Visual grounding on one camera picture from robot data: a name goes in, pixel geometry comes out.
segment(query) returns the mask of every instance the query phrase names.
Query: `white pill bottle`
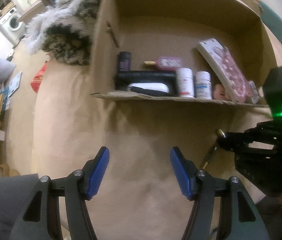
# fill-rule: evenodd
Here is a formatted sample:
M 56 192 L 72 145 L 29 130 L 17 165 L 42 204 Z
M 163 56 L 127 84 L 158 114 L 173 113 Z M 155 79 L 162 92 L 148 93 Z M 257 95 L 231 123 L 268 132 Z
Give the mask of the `white pill bottle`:
M 193 98 L 194 84 L 192 70 L 189 68 L 178 68 L 176 71 L 179 96 L 185 98 Z
M 195 97 L 200 99 L 212 99 L 210 73 L 206 71 L 198 71 L 195 77 Z

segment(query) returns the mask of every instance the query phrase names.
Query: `cardboard shelf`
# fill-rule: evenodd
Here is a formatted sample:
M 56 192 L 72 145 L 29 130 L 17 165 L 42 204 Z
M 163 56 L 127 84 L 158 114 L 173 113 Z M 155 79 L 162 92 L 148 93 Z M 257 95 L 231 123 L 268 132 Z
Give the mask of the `cardboard shelf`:
M 247 80 L 263 85 L 277 67 L 273 48 L 260 16 L 240 0 L 102 0 L 91 51 L 91 93 L 112 100 L 173 100 L 202 102 L 179 97 L 149 97 L 114 91 L 117 55 L 131 53 L 130 70 L 146 70 L 145 60 L 179 57 L 183 67 L 211 74 L 212 86 L 221 84 L 197 49 L 199 42 L 215 38 L 229 49 Z M 224 105 L 245 105 L 204 100 Z M 267 107 L 266 104 L 252 105 Z
M 115 101 L 124 100 L 154 100 L 154 101 L 177 101 L 177 102 L 198 102 L 198 103 L 213 103 L 219 105 L 229 105 L 229 106 L 247 106 L 247 107 L 262 107 L 267 108 L 268 105 L 265 104 L 249 104 L 249 103 L 234 103 L 225 100 L 214 100 L 214 99 L 199 99 L 199 98 L 182 98 L 182 97 L 153 97 L 144 94 L 139 94 L 135 92 L 126 91 L 109 91 L 105 94 L 95 93 L 92 94 L 95 98 L 101 99 L 111 99 Z

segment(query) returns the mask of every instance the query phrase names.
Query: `fluffy blanket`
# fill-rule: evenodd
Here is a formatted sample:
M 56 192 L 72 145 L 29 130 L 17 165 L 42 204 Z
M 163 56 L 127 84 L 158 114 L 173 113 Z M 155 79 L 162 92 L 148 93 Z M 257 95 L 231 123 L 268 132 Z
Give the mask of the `fluffy blanket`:
M 25 42 L 31 54 L 40 49 L 61 63 L 89 65 L 94 25 L 101 0 L 57 0 L 55 8 L 29 23 Z

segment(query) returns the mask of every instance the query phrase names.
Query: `floor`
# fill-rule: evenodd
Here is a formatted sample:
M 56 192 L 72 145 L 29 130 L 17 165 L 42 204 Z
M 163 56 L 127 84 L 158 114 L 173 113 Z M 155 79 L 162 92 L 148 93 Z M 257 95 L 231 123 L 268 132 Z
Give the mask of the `floor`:
M 16 169 L 21 175 L 35 172 L 31 170 L 31 159 L 37 94 L 32 90 L 30 82 L 48 58 L 43 51 L 35 55 L 27 54 L 25 43 L 21 41 L 12 59 L 16 68 L 11 77 L 20 71 L 22 76 L 20 87 L 11 96 L 10 107 L 2 122 L 1 129 L 6 132 L 6 140 L 1 145 L 1 163 L 8 163 L 11 169 Z

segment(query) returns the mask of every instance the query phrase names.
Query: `metal pivot screw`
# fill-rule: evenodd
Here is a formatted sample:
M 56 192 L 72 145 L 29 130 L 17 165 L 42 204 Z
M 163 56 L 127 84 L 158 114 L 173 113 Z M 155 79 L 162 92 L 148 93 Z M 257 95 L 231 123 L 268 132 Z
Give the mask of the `metal pivot screw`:
M 47 182 L 48 179 L 49 179 L 48 176 L 42 176 L 42 177 L 40 178 L 40 181 L 41 181 L 41 182 Z
M 216 134 L 217 137 L 225 138 L 225 133 L 221 129 L 217 129 L 215 131 L 215 134 Z
M 204 177 L 206 172 L 204 170 L 198 170 L 197 171 L 198 175 L 201 176 L 201 177 Z
M 232 176 L 231 181 L 234 182 L 234 183 L 238 183 L 240 180 L 239 180 L 238 177 Z
M 82 170 L 76 170 L 76 171 L 73 172 L 73 174 L 75 176 L 81 176 L 82 175 Z

